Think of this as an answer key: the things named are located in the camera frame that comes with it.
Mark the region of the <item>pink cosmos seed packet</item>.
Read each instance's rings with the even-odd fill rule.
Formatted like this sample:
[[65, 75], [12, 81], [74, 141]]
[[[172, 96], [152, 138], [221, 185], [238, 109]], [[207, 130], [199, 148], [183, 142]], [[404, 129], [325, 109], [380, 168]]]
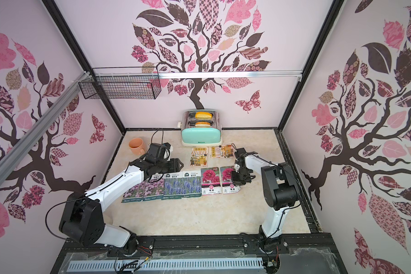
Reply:
[[143, 201], [158, 200], [164, 196], [164, 180], [146, 180], [143, 193]]

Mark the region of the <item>lavender seed packet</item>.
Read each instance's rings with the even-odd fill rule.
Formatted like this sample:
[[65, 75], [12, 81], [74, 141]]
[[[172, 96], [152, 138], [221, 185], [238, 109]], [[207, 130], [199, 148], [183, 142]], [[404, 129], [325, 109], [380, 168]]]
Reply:
[[179, 173], [167, 174], [164, 176], [164, 191], [163, 200], [167, 199], [181, 199], [182, 198], [182, 184], [180, 182]]
[[200, 170], [184, 172], [181, 182], [183, 198], [198, 198], [202, 196], [202, 178]]

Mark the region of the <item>sunflower shop seed packet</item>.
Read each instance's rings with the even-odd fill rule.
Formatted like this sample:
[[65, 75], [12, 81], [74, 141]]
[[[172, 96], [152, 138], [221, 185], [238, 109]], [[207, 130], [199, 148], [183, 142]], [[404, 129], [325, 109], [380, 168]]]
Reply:
[[220, 145], [211, 147], [212, 158], [234, 158], [235, 150], [232, 145]]

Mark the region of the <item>pink hollyhock seed packet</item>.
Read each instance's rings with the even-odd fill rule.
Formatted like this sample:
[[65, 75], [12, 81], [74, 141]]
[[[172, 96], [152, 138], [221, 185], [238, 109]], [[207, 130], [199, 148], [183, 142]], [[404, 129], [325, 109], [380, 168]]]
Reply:
[[215, 195], [222, 193], [220, 173], [218, 167], [201, 169], [202, 195]]

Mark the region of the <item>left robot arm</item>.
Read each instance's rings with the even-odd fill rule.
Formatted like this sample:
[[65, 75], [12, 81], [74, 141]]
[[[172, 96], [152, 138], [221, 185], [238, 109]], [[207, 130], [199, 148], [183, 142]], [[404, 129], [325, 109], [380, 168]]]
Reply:
[[148, 151], [129, 162], [124, 171], [104, 184], [86, 191], [72, 193], [65, 202], [59, 231], [84, 247], [102, 244], [115, 247], [125, 255], [138, 249], [137, 235], [126, 228], [106, 224], [103, 213], [129, 189], [150, 179], [180, 171], [184, 164], [171, 157], [169, 143], [152, 143]]

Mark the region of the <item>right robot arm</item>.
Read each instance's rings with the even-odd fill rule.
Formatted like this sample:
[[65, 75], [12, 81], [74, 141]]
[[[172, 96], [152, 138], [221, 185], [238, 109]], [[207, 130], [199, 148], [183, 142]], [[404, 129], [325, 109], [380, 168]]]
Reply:
[[244, 186], [256, 178], [254, 173], [260, 175], [263, 196], [270, 207], [259, 231], [259, 247], [265, 249], [266, 245], [280, 241], [285, 218], [296, 207], [301, 191], [298, 190], [298, 180], [288, 163], [273, 163], [256, 152], [237, 148], [234, 171], [231, 172], [232, 182], [237, 186]]

